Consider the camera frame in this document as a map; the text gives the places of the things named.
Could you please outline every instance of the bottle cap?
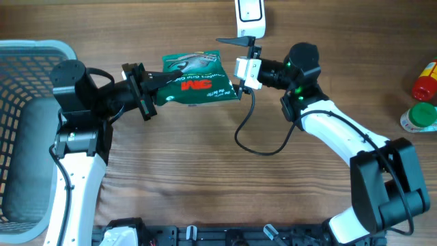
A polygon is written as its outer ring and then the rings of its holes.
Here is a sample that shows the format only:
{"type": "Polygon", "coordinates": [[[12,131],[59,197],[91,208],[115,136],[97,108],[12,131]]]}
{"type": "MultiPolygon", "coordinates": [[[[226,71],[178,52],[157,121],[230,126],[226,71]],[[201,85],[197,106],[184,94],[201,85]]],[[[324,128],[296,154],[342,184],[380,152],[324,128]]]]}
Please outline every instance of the bottle cap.
{"type": "Polygon", "coordinates": [[[437,120],[437,110],[428,102],[420,102],[410,109],[408,117],[415,126],[427,127],[437,120]]]}

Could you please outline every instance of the gray plastic bin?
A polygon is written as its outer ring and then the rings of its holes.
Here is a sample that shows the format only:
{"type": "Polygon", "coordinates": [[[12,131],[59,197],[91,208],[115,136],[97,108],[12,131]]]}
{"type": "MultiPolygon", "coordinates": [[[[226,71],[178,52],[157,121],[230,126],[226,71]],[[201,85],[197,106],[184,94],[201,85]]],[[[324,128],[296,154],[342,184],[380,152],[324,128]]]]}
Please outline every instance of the gray plastic bin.
{"type": "Polygon", "coordinates": [[[59,105],[49,74],[66,59],[76,55],[60,41],[0,40],[0,243],[30,241],[50,221],[59,105]]]}

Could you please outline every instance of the green bag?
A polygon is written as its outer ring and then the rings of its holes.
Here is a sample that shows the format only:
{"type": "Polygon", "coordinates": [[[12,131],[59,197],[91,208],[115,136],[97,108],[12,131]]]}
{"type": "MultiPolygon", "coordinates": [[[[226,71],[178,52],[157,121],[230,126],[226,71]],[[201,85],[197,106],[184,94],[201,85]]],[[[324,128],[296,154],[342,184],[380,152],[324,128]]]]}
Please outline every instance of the green bag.
{"type": "Polygon", "coordinates": [[[163,72],[181,70],[184,75],[158,90],[158,106],[169,101],[196,105],[237,99],[221,66],[220,51],[166,55],[163,63],[163,72]]]}

